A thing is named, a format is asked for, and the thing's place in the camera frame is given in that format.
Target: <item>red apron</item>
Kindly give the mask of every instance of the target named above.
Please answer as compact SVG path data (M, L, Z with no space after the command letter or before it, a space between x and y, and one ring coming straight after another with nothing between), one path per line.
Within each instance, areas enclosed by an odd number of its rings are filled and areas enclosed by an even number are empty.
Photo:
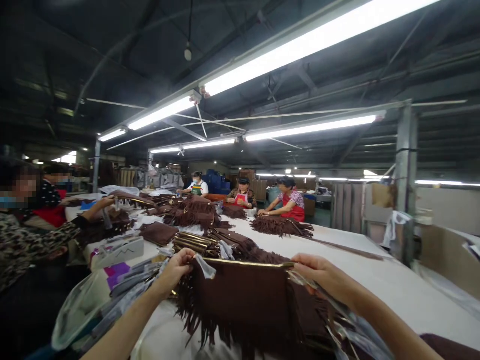
M67 191L59 189L57 189L57 191L60 194L60 198L62 200L65 199L67 196ZM33 210L33 213L56 228L61 227L67 222L67 218L65 217L65 207L60 205L56 207L44 207Z
M290 197L283 194L283 206L287 206L290 202ZM281 215L282 218L294 218L299 223L305 222L305 209L302 209L300 206L295 205L295 207L290 210L290 212L283 213Z
M234 205L237 205L237 206L240 206L244 209L250 209L249 207L245 206L245 205L240 205L239 204L239 200L242 200L244 204L248 204L249 203L249 193L247 192L246 194L241 194L240 192L236 195L235 197L235 202L233 203Z

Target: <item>purple card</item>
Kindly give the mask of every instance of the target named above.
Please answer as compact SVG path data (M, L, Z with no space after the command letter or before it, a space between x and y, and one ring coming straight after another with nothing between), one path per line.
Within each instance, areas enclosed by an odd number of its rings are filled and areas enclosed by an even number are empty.
M121 262L117 265L105 267L106 274L108 275L108 279L106 280L108 283L108 287L110 290L113 290L114 287L119 283L119 276L126 274L130 271L130 266L126 263Z

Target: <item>factory floor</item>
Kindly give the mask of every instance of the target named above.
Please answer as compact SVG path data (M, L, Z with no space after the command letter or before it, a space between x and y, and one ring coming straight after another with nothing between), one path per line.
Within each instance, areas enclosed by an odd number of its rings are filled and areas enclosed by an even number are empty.
M258 202L258 209L266 209L270 203L268 201ZM315 208L314 216L305 216L305 222L309 224L314 224L318 226L323 226L326 228L330 227L330 217L332 212L329 208L322 208L319 205Z

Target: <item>fluorescent light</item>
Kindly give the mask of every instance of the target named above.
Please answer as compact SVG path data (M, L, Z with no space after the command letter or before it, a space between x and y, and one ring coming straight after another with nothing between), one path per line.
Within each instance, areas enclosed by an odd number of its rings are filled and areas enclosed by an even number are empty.
M175 153L179 151L180 151L179 147L167 147L167 148L153 149L150 152L152 154L160 154L160 153Z
M118 130L115 130L111 133L108 133L106 135L103 135L101 137L98 138L98 140L100 140L101 142L106 142L108 140L111 140L113 138L116 138L116 137L119 137L123 134L126 134L127 133L127 130L125 129L118 129Z
M363 179L348 179L348 181L368 183L368 182L371 182L371 181L380 181L380 179L363 178Z
M347 119L347 120L324 122L316 125L303 126L303 127L297 127L293 129L273 131L273 132L266 132L266 133L261 133L257 135L250 135L250 136L247 136L245 139L248 142L254 142L258 140L281 138L284 136L314 133L314 132L320 132L320 131L331 130L331 129L348 128L348 127L357 126L357 125L371 124L375 121L376 118L377 117L375 115L371 115L371 116L357 117L357 118Z
M128 125L129 129L138 130L147 125L159 122L160 120L166 119L172 115L181 113L187 109L193 108L195 106L195 102L190 101L190 96L184 97L174 103L165 106L163 108L158 109L157 111L147 115L145 117L140 118L137 121L132 122Z
M347 178L342 178L342 177L321 177L320 180L326 180L326 181L347 181Z
M250 62L200 85L205 85L205 90L214 96L438 1L440 0L370 1L328 23L319 23L317 28L305 34L299 29L298 37L292 41L266 54L257 55Z
M236 139L228 139L228 140L220 140L220 141L207 141L203 143L196 143L192 145L185 145L183 148L185 150L188 149L198 149L198 148L206 148L210 146L218 146L218 145L227 145L227 144L233 144L236 141Z
M417 180L419 185L463 185L461 181L441 181L441 180Z
M370 179L370 180L382 180L382 179L390 179L390 176L378 176L378 175L364 175L365 179Z
M388 144L372 144L372 145L365 145L366 148L378 147L378 146L392 146L396 145L394 142Z

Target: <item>apron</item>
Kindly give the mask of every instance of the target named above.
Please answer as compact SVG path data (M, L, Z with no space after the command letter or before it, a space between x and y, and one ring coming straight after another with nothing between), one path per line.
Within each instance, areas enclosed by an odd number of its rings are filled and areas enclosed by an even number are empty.
M283 195L283 206L287 206L290 201L290 197L287 195ZM299 223L305 222L305 209L302 209L300 206L295 205L295 207L287 213L281 215L282 218L294 218Z
M239 200L242 200L244 203L248 204L249 203L249 192L247 191L246 194L241 194L240 192L236 195L235 197L235 202L233 203L234 205L237 205L239 207L242 207L244 209L250 209L249 207L245 205L240 205Z
M198 196L202 196L202 183L199 183L199 184L194 184L193 187L191 188L191 193L193 195L198 195Z

